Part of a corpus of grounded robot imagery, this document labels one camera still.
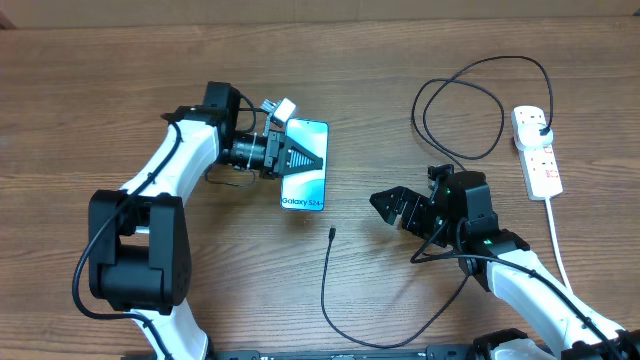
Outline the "blue Galaxy smartphone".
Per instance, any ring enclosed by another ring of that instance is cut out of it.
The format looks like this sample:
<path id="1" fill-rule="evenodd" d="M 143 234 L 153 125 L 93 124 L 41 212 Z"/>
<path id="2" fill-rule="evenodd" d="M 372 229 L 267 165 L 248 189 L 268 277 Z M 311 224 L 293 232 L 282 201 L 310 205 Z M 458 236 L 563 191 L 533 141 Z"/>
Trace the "blue Galaxy smartphone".
<path id="1" fill-rule="evenodd" d="M 319 212 L 324 209 L 329 125 L 293 118 L 286 124 L 281 207 Z"/>

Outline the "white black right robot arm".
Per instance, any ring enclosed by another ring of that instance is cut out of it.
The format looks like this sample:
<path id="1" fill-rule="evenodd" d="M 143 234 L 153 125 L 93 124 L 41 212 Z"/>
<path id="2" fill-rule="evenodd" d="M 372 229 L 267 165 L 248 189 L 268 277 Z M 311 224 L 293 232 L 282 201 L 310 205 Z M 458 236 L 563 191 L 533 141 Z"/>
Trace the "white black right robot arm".
<path id="1" fill-rule="evenodd" d="M 451 247 L 461 270 L 513 308 L 558 359 L 636 359 L 639 333 L 590 308 L 519 235 L 499 225 L 486 176 L 431 166 L 430 194 L 403 186 L 371 195 L 381 218 L 425 245 Z"/>

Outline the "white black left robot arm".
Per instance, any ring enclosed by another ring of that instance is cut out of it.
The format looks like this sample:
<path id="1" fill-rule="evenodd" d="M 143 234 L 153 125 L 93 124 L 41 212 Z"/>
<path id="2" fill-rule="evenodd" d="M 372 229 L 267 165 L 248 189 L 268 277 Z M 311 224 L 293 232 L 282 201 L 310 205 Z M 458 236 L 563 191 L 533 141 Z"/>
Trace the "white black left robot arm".
<path id="1" fill-rule="evenodd" d="M 132 320 L 156 359 L 214 356 L 187 301 L 192 261 L 184 212 L 214 165 L 281 179 L 283 207 L 323 208 L 327 125 L 293 117 L 294 104 L 282 99 L 261 108 L 276 130 L 240 130 L 246 100 L 229 83 L 209 82 L 200 104 L 163 114 L 167 135 L 145 167 L 89 202 L 89 242 L 72 280 L 74 303 L 89 318 Z"/>

